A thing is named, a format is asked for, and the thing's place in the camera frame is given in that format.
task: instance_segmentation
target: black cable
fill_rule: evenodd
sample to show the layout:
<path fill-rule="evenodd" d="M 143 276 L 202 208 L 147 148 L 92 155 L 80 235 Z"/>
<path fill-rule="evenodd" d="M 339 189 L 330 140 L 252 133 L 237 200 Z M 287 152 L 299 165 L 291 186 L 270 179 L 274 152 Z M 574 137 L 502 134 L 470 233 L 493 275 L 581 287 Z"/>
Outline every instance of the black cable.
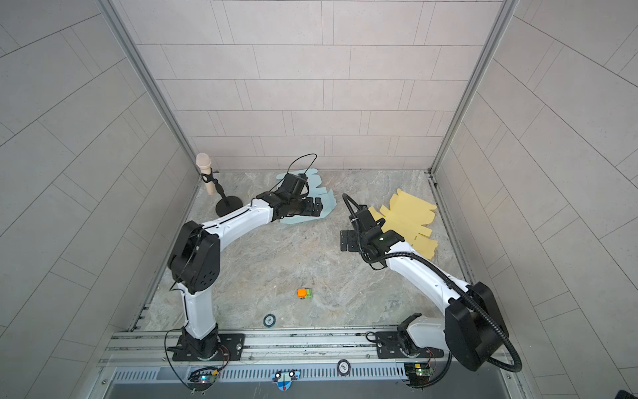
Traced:
<path fill-rule="evenodd" d="M 352 198 L 350 198 L 348 194 L 344 193 L 342 198 L 346 203 L 346 207 L 350 211 L 350 215 L 351 215 L 350 220 L 355 225 L 357 245 L 359 247 L 359 254 L 361 255 L 361 258 L 363 259 L 364 262 L 368 264 L 372 264 L 372 263 L 379 262 L 380 260 L 406 257 L 406 258 L 417 260 L 423 263 L 423 265 L 427 266 L 437 276 L 439 276 L 445 282 L 445 284 L 447 285 L 449 289 L 452 289 L 457 294 L 459 294 L 461 299 L 463 299 L 463 301 L 468 305 L 470 309 L 477 312 L 489 324 L 489 326 L 492 328 L 492 330 L 494 330 L 494 332 L 496 333 L 498 338 L 501 340 L 501 342 L 503 342 L 503 345 L 505 346 L 507 351 L 510 353 L 510 356 L 512 356 L 512 359 L 514 360 L 513 365 L 504 363 L 492 357 L 489 357 L 487 359 L 487 362 L 493 364 L 494 366 L 500 367 L 506 371 L 514 372 L 514 373 L 520 372 L 523 369 L 523 362 L 521 361 L 521 357 L 519 356 L 518 352 L 516 351 L 516 348 L 514 348 L 514 346 L 512 345 L 512 342 L 510 342 L 509 338 L 507 337 L 507 335 L 505 335 L 501 327 L 499 327 L 499 325 L 494 321 L 494 319 L 492 319 L 492 317 L 467 292 L 465 292 L 462 288 L 456 285 L 456 283 L 454 283 L 441 269 L 436 267 L 432 262 L 412 252 L 386 253 L 385 255 L 380 255 L 376 258 L 371 259 L 369 255 L 363 251 L 363 247 L 361 245 L 359 219 L 356 217 L 355 212 L 352 209 L 352 206 L 350 205 L 350 203 L 355 205 L 357 207 L 357 210 L 359 211 L 362 209 L 362 207 L 360 207 Z"/>
<path fill-rule="evenodd" d="M 185 386 L 186 389 L 190 391 L 191 388 L 184 382 L 184 380 L 182 380 L 182 377 L 180 377 L 175 371 L 175 369 L 173 368 L 173 364 L 170 362 L 170 357 L 168 356 L 168 352 L 166 350 L 166 338 L 168 337 L 168 333 L 172 331 L 181 331 L 181 330 L 182 330 L 181 328 L 173 328 L 166 332 L 166 335 L 164 336 L 164 355 L 166 355 L 166 360 L 168 360 L 168 365 L 170 366 L 170 369 L 173 370 L 173 372 L 175 373 L 175 376 L 179 379 L 179 382 L 181 382 L 182 385 Z"/>

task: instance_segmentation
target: marble floor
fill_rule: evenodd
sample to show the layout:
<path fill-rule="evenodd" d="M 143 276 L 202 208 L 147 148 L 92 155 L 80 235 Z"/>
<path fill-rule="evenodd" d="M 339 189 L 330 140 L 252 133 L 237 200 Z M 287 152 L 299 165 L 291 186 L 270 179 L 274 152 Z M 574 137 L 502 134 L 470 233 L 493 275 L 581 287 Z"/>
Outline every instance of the marble floor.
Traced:
<path fill-rule="evenodd" d="M 244 203 L 268 190 L 279 172 L 222 172 L 216 175 L 229 195 Z M 347 193 L 359 204 L 389 203 L 400 188 L 435 203 L 423 170 L 319 170 L 322 186 L 334 190 L 337 207 L 326 218 L 287 225 L 279 221 L 245 234 L 224 249 L 212 298 L 220 329 L 263 327 L 264 316 L 276 316 L 276 327 L 370 326 L 398 324 L 413 313 L 440 317 L 434 304 L 398 273 L 373 271 L 357 253 L 341 252 L 339 231 L 350 229 Z M 219 195 L 201 187 L 188 216 L 198 223 L 216 219 Z M 438 214 L 428 227 L 439 241 L 433 262 L 463 277 Z M 179 292 L 165 271 L 144 320 L 142 331 L 183 325 Z M 297 289 L 312 288 L 311 299 Z"/>

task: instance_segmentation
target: black mounting plate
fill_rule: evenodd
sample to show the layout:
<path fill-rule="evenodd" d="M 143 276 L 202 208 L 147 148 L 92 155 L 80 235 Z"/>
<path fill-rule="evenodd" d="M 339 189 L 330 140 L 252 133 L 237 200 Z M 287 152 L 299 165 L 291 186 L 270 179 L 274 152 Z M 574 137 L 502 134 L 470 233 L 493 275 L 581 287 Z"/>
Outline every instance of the black mounting plate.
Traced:
<path fill-rule="evenodd" d="M 354 230 L 342 230 L 341 231 L 341 252 L 358 252 L 357 248 L 357 236 Z"/>
<path fill-rule="evenodd" d="M 244 340 L 246 339 L 246 335 L 244 334 L 219 334 L 218 336 L 219 344 L 224 345 L 230 351 L 230 360 L 240 360 L 242 350 L 244 350 Z M 185 337 L 181 335 L 177 341 L 177 347 L 184 346 Z M 237 344 L 240 344 L 240 349 L 237 350 Z M 209 361 L 223 361 L 225 360 L 226 352 L 224 350 L 218 350 L 215 352 L 215 355 L 212 358 L 208 359 Z M 195 356 L 191 354 L 187 354 L 185 352 L 174 352 L 172 361 L 201 361 Z"/>
<path fill-rule="evenodd" d="M 430 352 L 435 359 L 443 357 L 443 351 L 436 348 L 423 348 L 416 356 L 406 356 L 399 346 L 398 335 L 397 331 L 375 331 L 375 340 L 382 343 L 381 347 L 376 347 L 379 359 L 429 358 Z"/>

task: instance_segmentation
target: white tile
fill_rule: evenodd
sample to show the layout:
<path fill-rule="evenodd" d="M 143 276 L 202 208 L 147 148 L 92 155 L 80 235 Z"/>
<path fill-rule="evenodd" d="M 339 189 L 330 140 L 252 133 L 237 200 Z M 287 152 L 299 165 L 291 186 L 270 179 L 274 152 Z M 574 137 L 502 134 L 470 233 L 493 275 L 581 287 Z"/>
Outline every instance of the white tile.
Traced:
<path fill-rule="evenodd" d="M 65 249 L 62 258 L 99 275 L 143 200 L 144 197 L 120 177 Z"/>
<path fill-rule="evenodd" d="M 334 4 L 334 44 L 412 45 L 422 3 L 344 1 Z"/>
<path fill-rule="evenodd" d="M 97 201 L 142 148 L 123 117 L 118 117 L 64 170 L 73 182 Z"/>
<path fill-rule="evenodd" d="M 548 375 L 547 377 L 536 377 L 536 383 L 540 392 L 550 395 L 575 395 L 572 382 L 567 374 Z"/>
<path fill-rule="evenodd" d="M 164 121 L 148 93 L 138 98 L 129 110 L 148 137 L 153 136 Z"/>
<path fill-rule="evenodd" d="M 118 62 L 116 66 L 120 73 L 122 73 L 126 83 L 131 86 L 131 90 L 133 90 L 136 97 L 139 97 L 146 92 L 146 87 L 144 87 L 144 84 L 137 75 L 137 72 L 133 70 L 133 65 L 131 65 L 128 58 Z"/>
<path fill-rule="evenodd" d="M 141 44 L 221 43 L 210 2 L 121 0 Z"/>
<path fill-rule="evenodd" d="M 403 81 L 403 90 L 401 91 L 401 99 L 399 100 L 398 110 L 401 110 L 401 111 L 408 110 L 408 104 L 410 102 L 410 97 L 412 96 L 413 87 L 414 87 L 414 80 Z"/>
<path fill-rule="evenodd" d="M 142 251 L 146 251 L 146 249 L 149 247 L 149 243 L 144 238 L 140 237 L 139 234 L 132 231 L 130 228 L 126 229 L 124 238 L 126 238 L 128 241 L 131 241 L 131 244 L 135 245 Z"/>
<path fill-rule="evenodd" d="M 120 240 L 64 333 L 65 340 L 98 344 L 143 255 L 144 252 L 127 239 Z"/>
<path fill-rule="evenodd" d="M 489 64 L 478 92 L 517 139 L 543 107 L 542 101 L 496 61 Z"/>
<path fill-rule="evenodd" d="M 561 275 L 543 251 L 511 197 L 496 208 L 489 220 L 532 305 L 538 305 L 567 291 Z"/>
<path fill-rule="evenodd" d="M 565 198 L 513 134 L 505 134 L 489 161 L 532 230 L 567 205 Z"/>
<path fill-rule="evenodd" d="M 228 17 L 226 16 L 226 8 L 224 7 L 224 2 L 222 0 L 212 0 L 211 6 L 213 12 L 215 13 L 215 21 L 217 21 L 217 27 L 219 28 L 221 41 L 224 44 L 235 43 L 233 39 L 233 32 L 230 30 L 230 25 L 228 24 Z"/>
<path fill-rule="evenodd" d="M 3 49 L 5 53 L 19 49 L 18 43 L 11 37 L 7 31 L 0 26 L 0 49 Z"/>
<path fill-rule="evenodd" d="M 137 135 L 137 138 L 140 139 L 141 142 L 146 143 L 149 140 L 149 136 L 142 128 L 142 125 L 140 125 L 137 119 L 135 119 L 135 116 L 133 116 L 130 110 L 127 109 L 126 111 L 122 112 L 122 117 L 126 120 L 128 126 L 133 129 L 133 131 Z"/>
<path fill-rule="evenodd" d="M 490 266 L 505 254 L 505 250 L 472 187 L 459 200 L 459 205 L 485 265 Z"/>
<path fill-rule="evenodd" d="M 187 137 L 219 136 L 208 111 L 175 111 L 174 114 Z"/>
<path fill-rule="evenodd" d="M 403 169 L 404 156 L 346 156 L 344 169 Z"/>
<path fill-rule="evenodd" d="M 563 313 L 570 312 L 574 309 L 578 309 L 578 304 L 574 300 L 572 294 L 568 291 L 548 301 L 539 303 L 538 305 L 534 306 L 534 309 L 536 310 L 538 318 L 543 321 L 551 319 L 552 317 L 561 315 Z"/>
<path fill-rule="evenodd" d="M 74 25 L 73 31 L 101 70 L 109 69 L 124 58 L 122 48 L 101 15 Z"/>
<path fill-rule="evenodd" d="M 485 150 L 501 126 L 501 119 L 477 93 L 463 117 L 463 123 L 477 141 L 478 146 Z"/>
<path fill-rule="evenodd" d="M 163 45 L 177 79 L 257 79 L 252 46 Z"/>
<path fill-rule="evenodd" d="M 367 135 L 425 136 L 433 117 L 428 111 L 372 111 Z"/>
<path fill-rule="evenodd" d="M 79 155 L 135 98 L 120 71 L 111 68 L 65 98 L 39 121 Z"/>
<path fill-rule="evenodd" d="M 26 398 L 68 398 L 85 366 L 83 361 L 49 358 Z"/>
<path fill-rule="evenodd" d="M 437 3 L 426 45 L 483 46 L 499 8 L 498 3 Z"/>
<path fill-rule="evenodd" d="M 428 136 L 444 137 L 447 134 L 447 130 L 452 122 L 453 112 L 449 111 L 436 111 L 432 118 L 432 123 L 427 131 Z"/>
<path fill-rule="evenodd" d="M 496 195 L 494 196 L 494 198 L 492 198 L 487 205 L 485 205 L 485 213 L 489 216 L 492 214 L 492 212 L 494 212 L 496 210 L 496 208 L 509 196 L 509 192 L 507 192 L 507 189 L 505 188 L 505 186 L 501 187 L 500 190 L 498 190 L 498 193 L 496 193 Z"/>
<path fill-rule="evenodd" d="M 395 155 L 435 156 L 441 145 L 441 137 L 399 137 Z"/>
<path fill-rule="evenodd" d="M 2 145 L 0 232 L 5 231 L 72 160 L 71 151 L 39 122 L 34 122 Z"/>
<path fill-rule="evenodd" d="M 456 158 L 456 155 L 454 155 L 453 152 L 447 151 L 447 154 L 441 162 L 441 166 L 442 169 L 445 170 L 447 179 L 450 181 L 452 192 L 457 192 L 461 188 L 463 182 L 467 179 L 458 158 Z"/>
<path fill-rule="evenodd" d="M 417 28 L 417 34 L 414 36 L 414 45 L 422 46 L 426 44 L 427 33 L 430 30 L 435 6 L 436 3 L 423 2 L 421 16 L 419 17 L 419 27 Z"/>
<path fill-rule="evenodd" d="M 88 289 L 91 289 L 95 280 L 98 279 L 96 275 L 89 273 L 88 271 L 77 267 L 62 258 L 58 259 L 56 264 L 53 265 L 51 273 L 64 277 L 67 280 L 71 280 L 74 283 L 78 283 Z"/>
<path fill-rule="evenodd" d="M 283 124 L 286 128 L 286 136 L 294 136 L 295 128 L 292 125 L 292 111 L 281 111 L 283 115 Z"/>
<path fill-rule="evenodd" d="M 458 159 L 468 175 L 481 205 L 487 206 L 501 189 L 503 183 L 471 135 L 463 146 Z"/>
<path fill-rule="evenodd" d="M 126 167 L 126 169 L 124 169 L 124 172 L 122 172 L 122 177 L 125 178 L 129 183 L 131 183 L 131 185 L 135 187 L 135 189 L 140 194 L 142 194 L 143 197 L 146 197 L 148 195 L 149 193 L 148 187 L 146 187 L 146 185 L 142 183 L 140 178 L 137 177 L 131 169 Z"/>
<path fill-rule="evenodd" d="M 279 162 L 275 156 L 220 156 L 215 158 L 220 170 L 277 170 Z"/>
<path fill-rule="evenodd" d="M 433 156 L 406 156 L 404 169 L 430 169 L 434 163 Z"/>
<path fill-rule="evenodd" d="M 518 80 L 527 83 L 553 41 L 533 26 L 512 18 L 494 58 Z"/>
<path fill-rule="evenodd" d="M 576 219 L 578 219 L 578 214 L 574 211 L 571 205 L 567 205 L 552 216 L 551 219 L 543 223 L 542 226 L 537 228 L 534 231 L 534 234 L 536 234 L 536 237 L 541 243 L 544 243 L 548 238 Z"/>
<path fill-rule="evenodd" d="M 82 0 L 7 0 L 0 25 L 24 46 L 99 13 L 94 3 Z"/>
<path fill-rule="evenodd" d="M 55 358 L 77 361 L 89 361 L 95 347 L 83 343 L 60 340 L 51 354 Z"/>
<path fill-rule="evenodd" d="M 638 216 L 638 190 L 549 108 L 521 144 L 597 237 Z"/>
<path fill-rule="evenodd" d="M 84 206 L 89 212 L 93 212 L 95 207 L 98 206 L 98 201 L 63 173 L 53 181 L 53 184 L 69 197 L 76 200 L 80 205 Z"/>
<path fill-rule="evenodd" d="M 234 80 L 163 80 L 177 110 L 241 110 Z"/>
<path fill-rule="evenodd" d="M 361 111 L 361 125 L 359 126 L 359 135 L 366 136 L 370 127 L 371 111 Z"/>
<path fill-rule="evenodd" d="M 358 136 L 360 111 L 293 111 L 296 136 Z"/>
<path fill-rule="evenodd" d="M 401 80 L 335 80 L 334 109 L 396 110 L 402 90 Z"/>
<path fill-rule="evenodd" d="M 636 27 L 632 0 L 587 0 L 578 12 L 568 0 L 543 1 L 531 24 L 599 64 L 604 64 Z"/>
<path fill-rule="evenodd" d="M 536 90 L 538 83 L 540 83 L 540 80 L 543 79 L 547 70 L 550 66 L 552 66 L 554 60 L 558 57 L 558 54 L 560 54 L 564 46 L 565 45 L 558 40 L 554 40 L 552 42 L 551 46 L 549 46 L 549 50 L 547 50 L 543 58 L 540 60 L 540 64 L 538 64 L 534 73 L 531 74 L 531 77 L 527 83 L 525 83 L 525 86 L 532 91 Z"/>
<path fill-rule="evenodd" d="M 350 48 L 347 46 L 254 47 L 261 79 L 348 78 Z"/>
<path fill-rule="evenodd" d="M 0 59 L 0 123 L 19 132 L 92 78 L 61 34 L 7 54 Z"/>
<path fill-rule="evenodd" d="M 318 1 L 225 1 L 235 44 L 321 44 Z"/>
<path fill-rule="evenodd" d="M 218 111 L 226 136 L 285 136 L 281 111 Z"/>
<path fill-rule="evenodd" d="M 144 253 L 140 264 L 137 266 L 133 278 L 130 278 L 128 287 L 125 287 L 126 291 L 121 296 L 122 299 L 119 305 L 116 304 L 117 308 L 110 319 L 110 325 L 129 328 L 135 323 L 135 319 L 144 305 L 149 287 L 154 281 L 155 274 L 159 270 L 164 270 L 162 263 L 164 263 L 170 249 L 170 242 L 161 234 L 155 234 L 149 249 Z M 100 344 L 106 346 L 108 341 L 109 339 L 100 340 Z"/>
<path fill-rule="evenodd" d="M 638 148 L 638 87 L 577 52 L 563 48 L 534 93 L 613 165 Z"/>
<path fill-rule="evenodd" d="M 631 392 L 638 392 L 638 367 L 622 368 L 619 371 L 625 378 Z"/>
<path fill-rule="evenodd" d="M 350 79 L 430 79 L 440 49 L 439 46 L 352 46 Z"/>
<path fill-rule="evenodd" d="M 633 317 L 638 290 L 582 220 L 543 244 L 569 291 L 617 367 L 635 365 L 638 347 L 626 337 L 638 328 Z"/>
<path fill-rule="evenodd" d="M 296 156 L 278 156 L 279 169 L 287 169 L 290 162 L 293 162 Z M 313 167 L 319 170 L 336 170 L 343 169 L 343 157 L 342 156 L 319 156 L 313 163 Z"/>
<path fill-rule="evenodd" d="M 508 327 L 514 330 L 532 374 L 565 373 L 514 269 L 510 267 L 496 276 L 494 284 L 510 321 Z"/>
<path fill-rule="evenodd" d="M 507 255 L 501 256 L 496 262 L 492 263 L 488 268 L 487 272 L 491 278 L 496 277 L 500 272 L 510 267 L 512 263 Z"/>
<path fill-rule="evenodd" d="M 481 46 L 442 46 L 432 79 L 469 79 L 482 49 Z"/>
<path fill-rule="evenodd" d="M 129 228 L 150 242 L 176 191 L 177 187 L 170 178 L 165 173 L 160 174 Z"/>
<path fill-rule="evenodd" d="M 614 362 L 600 344 L 597 334 L 591 329 L 588 320 L 580 310 L 573 310 L 545 320 L 543 326 L 579 398 L 603 398 L 627 387 Z M 587 359 L 596 359 L 600 367 L 596 378 L 592 378 L 590 373 L 582 369 L 583 362 L 587 362 Z"/>
<path fill-rule="evenodd" d="M 625 41 L 618 47 L 618 50 L 605 63 L 605 68 L 613 73 L 619 73 L 638 52 L 638 30 L 634 29 Z"/>
<path fill-rule="evenodd" d="M 33 292 L 0 337 L 0 384 L 8 398 L 25 397 L 34 375 L 24 370 L 44 367 L 88 292 L 51 273 Z"/>
<path fill-rule="evenodd" d="M 155 79 L 177 79 L 161 45 L 139 44 L 137 49 Z"/>
<path fill-rule="evenodd" d="M 175 137 L 164 124 L 144 144 L 128 167 L 147 188 L 151 188 L 178 147 Z"/>
<path fill-rule="evenodd" d="M 332 80 L 324 80 L 323 81 L 323 109 L 324 110 L 332 110 L 332 85 L 334 82 Z"/>
<path fill-rule="evenodd" d="M 408 110 L 456 110 L 466 85 L 465 80 L 418 80 L 414 82 Z"/>
<path fill-rule="evenodd" d="M 265 156 L 323 155 L 325 144 L 323 137 L 261 137 L 261 141 Z"/>
<path fill-rule="evenodd" d="M 257 156 L 250 137 L 193 137 L 193 141 L 210 156 Z"/>
<path fill-rule="evenodd" d="M 89 211 L 49 186 L 4 232 L 0 254 L 11 266 L 0 280 L 0 325 L 9 325 L 88 217 Z"/>
<path fill-rule="evenodd" d="M 638 219 L 634 219 L 618 230 L 600 239 L 609 254 L 625 272 L 627 277 L 638 285 Z"/>
<path fill-rule="evenodd" d="M 189 170 L 194 170 L 193 160 L 186 154 L 186 152 L 179 148 L 173 158 L 168 161 L 168 167 L 173 171 L 175 176 L 182 181 L 184 176 Z"/>
<path fill-rule="evenodd" d="M 334 44 L 334 1 L 321 3 L 322 44 Z"/>
<path fill-rule="evenodd" d="M 64 36 L 64 39 L 67 43 L 69 43 L 69 46 L 71 46 L 75 54 L 80 58 L 80 60 L 82 60 L 82 64 L 84 64 L 89 72 L 91 72 L 91 75 L 93 75 L 93 77 L 96 77 L 102 73 L 102 70 L 95 62 L 93 57 L 91 57 L 86 47 L 84 47 L 84 44 L 82 44 L 80 38 L 78 38 L 78 35 L 75 34 L 72 26 L 60 31 L 60 33 L 62 34 L 62 36 Z"/>
<path fill-rule="evenodd" d="M 366 137 L 362 140 L 358 137 L 333 137 L 332 155 L 370 156 L 386 155 L 390 146 L 390 137 Z"/>
<path fill-rule="evenodd" d="M 246 87 L 255 110 L 323 109 L 321 80 L 247 80 Z"/>
<path fill-rule="evenodd" d="M 494 134 L 494 137 L 492 137 L 492 139 L 489 141 L 489 144 L 483 151 L 486 157 L 489 158 L 490 156 L 492 156 L 494 150 L 496 149 L 496 146 L 501 142 L 501 140 L 503 140 L 503 137 L 507 132 L 510 132 L 510 130 L 507 128 L 507 126 L 505 126 L 505 123 L 502 123 L 501 126 L 498 127 L 498 130 Z"/>

